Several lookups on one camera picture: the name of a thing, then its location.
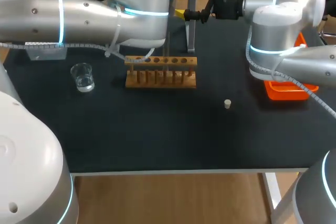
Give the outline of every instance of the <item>white cable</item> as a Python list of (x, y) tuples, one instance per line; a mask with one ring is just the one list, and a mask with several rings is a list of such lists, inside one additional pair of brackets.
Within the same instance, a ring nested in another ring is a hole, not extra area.
[[(245, 54), (246, 54), (246, 59), (248, 61), (248, 63), (250, 63), (251, 66), (255, 67), (258, 70), (261, 70), (263, 72), (266, 72), (267, 74), (272, 74), (272, 70), (268, 69), (268, 68), (263, 68), (257, 64), (255, 64), (250, 57), (250, 46), (251, 46), (251, 37), (252, 37), (252, 27), (250, 26), (250, 30), (248, 33), (248, 39), (247, 39), (247, 43), (246, 43), (246, 50), (245, 50)], [(327, 110), (334, 118), (336, 118), (336, 112), (330, 108), (325, 102), (322, 101), (322, 99), (320, 99), (316, 94), (314, 94), (310, 89), (308, 89), (305, 85), (303, 85), (302, 83), (300, 83), (299, 81), (295, 80), (294, 78), (281, 73), (279, 71), (274, 71), (274, 76), (280, 76), (292, 83), (294, 83), (296, 86), (298, 86), (299, 88), (301, 88), (303, 91), (305, 91), (308, 95), (310, 95), (315, 101), (317, 101), (325, 110)]]
[(278, 66), (280, 65), (280, 63), (282, 63), (282, 61), (285, 59), (285, 55), (284, 56), (280, 56), (277, 60), (277, 62), (274, 64), (272, 70), (271, 70), (271, 76), (273, 81), (278, 81), (281, 82), (282, 80), (277, 80), (277, 78), (275, 77), (275, 71), (277, 70)]
[(115, 4), (114, 6), (117, 9), (117, 13), (118, 13), (118, 17), (117, 17), (117, 29), (116, 29), (116, 31), (114, 33), (114, 37), (113, 37), (113, 40), (112, 40), (112, 43), (111, 43), (110, 47), (105, 52), (105, 56), (106, 57), (109, 57), (111, 55), (111, 53), (113, 52), (113, 50), (115, 49), (115, 45), (117, 43), (117, 40), (119, 38), (119, 33), (120, 33), (120, 30), (121, 30), (121, 24), (120, 24), (121, 9), (120, 9), (120, 6), (118, 4)]
[[(15, 44), (7, 44), (7, 43), (1, 43), (0, 42), (0, 47), (4, 47), (4, 48), (9, 48), (9, 49), (23, 49), (23, 50), (27, 50), (27, 49), (57, 49), (57, 48), (77, 48), (77, 47), (81, 47), (81, 48), (94, 48), (94, 49), (99, 49), (99, 50), (103, 50), (103, 51), (107, 51), (108, 48), (101, 46), (101, 45), (96, 45), (96, 44), (81, 44), (81, 43), (71, 43), (71, 44), (46, 44), (46, 45), (15, 45)], [(126, 56), (113, 51), (111, 52), (112, 54), (114, 54), (115, 56), (117, 56), (118, 58), (130, 62), (130, 63), (142, 63), (144, 61), (146, 61), (154, 52), (155, 48), (152, 48), (148, 54), (141, 58), (141, 59), (130, 59), (127, 58)]]

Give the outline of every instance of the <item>cable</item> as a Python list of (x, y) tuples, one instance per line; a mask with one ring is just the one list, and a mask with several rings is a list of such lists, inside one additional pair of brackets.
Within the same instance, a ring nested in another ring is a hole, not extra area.
[[(23, 50), (27, 50), (27, 49), (57, 49), (57, 48), (94, 48), (94, 49), (99, 49), (99, 50), (103, 50), (103, 51), (107, 51), (108, 48), (101, 46), (101, 45), (96, 45), (96, 44), (81, 44), (81, 43), (72, 43), (72, 44), (46, 44), (46, 45), (15, 45), (15, 44), (7, 44), (7, 43), (1, 43), (0, 42), (0, 47), (4, 47), (4, 48), (10, 48), (10, 49), (23, 49)], [(131, 63), (142, 63), (144, 61), (146, 61), (154, 52), (155, 48), (152, 48), (148, 54), (141, 58), (141, 59), (130, 59), (127, 58), (126, 56), (120, 54), (119, 52), (113, 51), (111, 52), (112, 54), (114, 54), (115, 56), (117, 56), (118, 58), (127, 61), (127, 62), (131, 62)]]
[(274, 76), (280, 76), (280, 77), (294, 83), (296, 86), (298, 86), (303, 91), (305, 91), (308, 95), (310, 95), (315, 101), (317, 101), (334, 118), (336, 118), (336, 112), (332, 108), (330, 108), (325, 102), (323, 102), (323, 100), (320, 99), (316, 94), (314, 94), (310, 89), (308, 89), (305, 85), (303, 85), (301, 82), (297, 81), (296, 79), (294, 79), (294, 78), (292, 78), (292, 77), (290, 77), (290, 76), (288, 76), (284, 73), (281, 73), (279, 71), (272, 71), (268, 68), (263, 68), (263, 67), (257, 65), (256, 63), (254, 63), (251, 60), (251, 57), (250, 57), (251, 37), (252, 37), (252, 26), (250, 26), (250, 30), (248, 32), (248, 39), (247, 39), (246, 50), (245, 50), (246, 59), (247, 59), (248, 63), (250, 63), (251, 66), (255, 67), (258, 70), (266, 72), (267, 74), (272, 74), (272, 72), (273, 72)]

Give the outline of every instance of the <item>wooden test tube rack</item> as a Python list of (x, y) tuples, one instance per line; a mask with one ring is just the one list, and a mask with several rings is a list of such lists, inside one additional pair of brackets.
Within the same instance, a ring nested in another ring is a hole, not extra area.
[[(127, 56), (130, 59), (141, 59), (143, 56)], [(196, 88), (196, 57), (157, 57), (151, 56), (141, 63), (125, 61), (130, 66), (127, 71), (126, 88)], [(161, 70), (134, 70), (134, 66), (157, 67)], [(187, 67), (187, 71), (165, 71), (164, 66)]]

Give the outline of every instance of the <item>black mount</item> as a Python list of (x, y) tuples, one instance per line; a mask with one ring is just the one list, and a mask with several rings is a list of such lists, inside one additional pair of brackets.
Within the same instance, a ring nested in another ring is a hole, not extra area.
[(210, 14), (215, 14), (217, 19), (238, 19), (243, 15), (244, 0), (209, 0), (206, 7), (195, 12), (189, 9), (184, 12), (184, 19), (200, 20), (202, 23), (208, 21)]

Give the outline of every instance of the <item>wooden peg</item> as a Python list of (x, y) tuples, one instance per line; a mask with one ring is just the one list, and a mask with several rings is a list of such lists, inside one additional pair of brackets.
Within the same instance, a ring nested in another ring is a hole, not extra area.
[(193, 75), (193, 72), (194, 72), (194, 69), (192, 67), (189, 68), (189, 73), (188, 73), (188, 76), (192, 76)]
[(185, 75), (185, 71), (182, 71), (182, 73), (181, 73), (181, 84), (184, 83), (184, 75)]
[(154, 83), (157, 84), (157, 76), (159, 75), (159, 72), (155, 71), (155, 77), (154, 77)]
[(167, 71), (163, 71), (163, 83), (166, 83), (166, 79), (167, 79)]
[(149, 81), (149, 70), (146, 70), (146, 83)]
[(137, 82), (140, 83), (140, 71), (137, 71), (136, 75), (137, 75)]
[(176, 71), (172, 71), (173, 72), (173, 84), (175, 84), (175, 79), (176, 79)]

